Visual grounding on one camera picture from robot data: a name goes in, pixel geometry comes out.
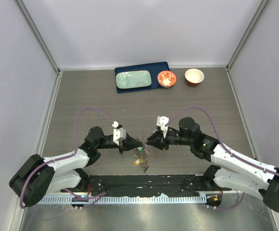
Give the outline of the metal key organizer with rings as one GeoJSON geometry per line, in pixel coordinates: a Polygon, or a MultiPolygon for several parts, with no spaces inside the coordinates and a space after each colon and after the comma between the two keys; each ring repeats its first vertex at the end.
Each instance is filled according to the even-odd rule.
{"type": "Polygon", "coordinates": [[[136,138],[137,141],[141,143],[141,147],[137,147],[134,149],[135,158],[134,165],[142,168],[142,173],[146,173],[149,168],[149,160],[151,156],[151,151],[148,148],[146,141],[143,138],[136,138]]]}

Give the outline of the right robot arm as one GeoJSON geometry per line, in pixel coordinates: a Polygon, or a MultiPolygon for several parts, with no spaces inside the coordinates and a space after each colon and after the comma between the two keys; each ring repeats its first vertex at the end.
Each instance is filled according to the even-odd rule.
{"type": "Polygon", "coordinates": [[[205,171],[203,185],[208,190],[229,188],[261,199],[279,213],[279,166],[269,165],[229,148],[218,139],[203,133],[191,117],[179,121],[179,129],[166,126],[169,119],[157,118],[157,130],[147,144],[160,150],[170,145],[190,147],[197,158],[211,163],[205,171]]]}

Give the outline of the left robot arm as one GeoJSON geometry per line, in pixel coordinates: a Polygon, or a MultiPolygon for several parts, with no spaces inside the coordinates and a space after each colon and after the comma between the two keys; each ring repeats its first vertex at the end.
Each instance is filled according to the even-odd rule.
{"type": "Polygon", "coordinates": [[[20,198],[21,205],[32,207],[49,193],[63,189],[83,192],[89,183],[83,168],[94,164],[100,149],[118,149],[120,154],[141,147],[142,143],[129,136],[124,128],[105,135],[102,128],[92,127],[84,143],[73,152],[55,157],[30,156],[9,181],[9,187],[20,198]]]}

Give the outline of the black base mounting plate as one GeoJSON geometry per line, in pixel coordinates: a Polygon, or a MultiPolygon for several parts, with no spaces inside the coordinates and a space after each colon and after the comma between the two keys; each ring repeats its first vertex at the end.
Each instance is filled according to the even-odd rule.
{"type": "Polygon", "coordinates": [[[230,191],[202,175],[90,175],[84,192],[107,197],[169,197],[198,195],[199,192],[230,191]]]}

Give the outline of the orange patterned small bowl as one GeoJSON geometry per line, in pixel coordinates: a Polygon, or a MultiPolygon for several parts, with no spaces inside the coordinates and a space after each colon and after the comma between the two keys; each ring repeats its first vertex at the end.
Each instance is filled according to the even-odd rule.
{"type": "Polygon", "coordinates": [[[171,71],[162,71],[157,76],[158,83],[164,88],[170,88],[177,81],[176,75],[171,71]]]}

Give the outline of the light green rectangular plate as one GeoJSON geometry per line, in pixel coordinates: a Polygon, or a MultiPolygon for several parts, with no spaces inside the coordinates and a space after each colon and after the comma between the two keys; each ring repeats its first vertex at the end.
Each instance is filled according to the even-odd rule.
{"type": "Polygon", "coordinates": [[[148,87],[152,84],[151,74],[147,70],[120,72],[115,77],[119,89],[148,87]]]}

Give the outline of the dark blue tray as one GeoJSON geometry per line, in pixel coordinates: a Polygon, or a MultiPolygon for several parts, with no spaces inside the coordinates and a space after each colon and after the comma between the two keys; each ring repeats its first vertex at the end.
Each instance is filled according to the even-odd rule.
{"type": "Polygon", "coordinates": [[[114,69],[117,93],[162,89],[158,74],[169,71],[167,62],[139,64],[114,69]]]}

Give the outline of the red cup white inside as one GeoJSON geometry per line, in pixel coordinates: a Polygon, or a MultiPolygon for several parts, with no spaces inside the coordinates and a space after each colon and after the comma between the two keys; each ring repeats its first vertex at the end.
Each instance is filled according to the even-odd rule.
{"type": "Polygon", "coordinates": [[[185,80],[186,82],[190,85],[190,86],[198,86],[199,84],[201,84],[204,81],[204,73],[199,70],[199,69],[188,69],[185,72],[185,80]]]}

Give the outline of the right aluminium frame post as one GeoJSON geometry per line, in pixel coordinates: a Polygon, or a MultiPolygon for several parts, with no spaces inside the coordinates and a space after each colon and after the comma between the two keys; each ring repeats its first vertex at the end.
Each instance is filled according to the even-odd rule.
{"type": "Polygon", "coordinates": [[[260,18],[263,16],[263,14],[266,11],[267,7],[269,6],[270,2],[271,2],[270,0],[261,0],[260,1],[260,4],[258,5],[249,24],[247,25],[243,36],[241,37],[232,57],[230,58],[227,66],[226,66],[227,71],[229,71],[233,67],[236,59],[238,58],[240,52],[242,51],[242,49],[245,46],[248,39],[250,38],[252,32],[254,31],[255,27],[257,26],[258,22],[260,21],[260,18]]]}

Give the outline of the aluminium frame post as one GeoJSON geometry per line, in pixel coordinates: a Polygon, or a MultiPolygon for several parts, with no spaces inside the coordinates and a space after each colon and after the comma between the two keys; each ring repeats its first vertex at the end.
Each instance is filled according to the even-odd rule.
{"type": "Polygon", "coordinates": [[[32,32],[33,36],[35,37],[37,43],[39,44],[41,50],[45,54],[46,58],[50,62],[54,72],[56,75],[59,75],[60,68],[58,67],[57,63],[55,62],[48,46],[46,45],[41,33],[39,32],[30,12],[28,11],[25,3],[23,0],[14,0],[15,5],[17,6],[19,12],[23,16],[24,20],[26,21],[30,31],[32,32]]]}
{"type": "Polygon", "coordinates": [[[236,59],[238,58],[240,52],[242,51],[242,49],[245,46],[248,39],[250,38],[252,32],[254,31],[255,27],[257,26],[258,22],[260,21],[260,18],[263,16],[263,14],[266,11],[267,7],[269,6],[270,2],[271,2],[270,0],[261,0],[260,1],[260,4],[258,5],[249,24],[247,25],[243,36],[241,37],[232,57],[230,58],[227,66],[226,66],[227,71],[229,71],[233,67],[236,59]]]}

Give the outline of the left aluminium frame post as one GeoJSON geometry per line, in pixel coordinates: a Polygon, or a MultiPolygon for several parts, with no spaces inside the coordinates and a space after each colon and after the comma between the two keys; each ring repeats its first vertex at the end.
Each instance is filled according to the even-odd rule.
{"type": "Polygon", "coordinates": [[[37,43],[39,44],[41,50],[45,54],[46,58],[50,62],[54,72],[56,75],[59,75],[60,68],[58,67],[57,63],[55,62],[48,46],[46,45],[41,33],[39,32],[30,12],[28,11],[25,3],[23,0],[14,0],[15,5],[17,6],[19,12],[23,16],[24,20],[26,21],[30,31],[32,32],[33,36],[35,37],[37,43]]]}

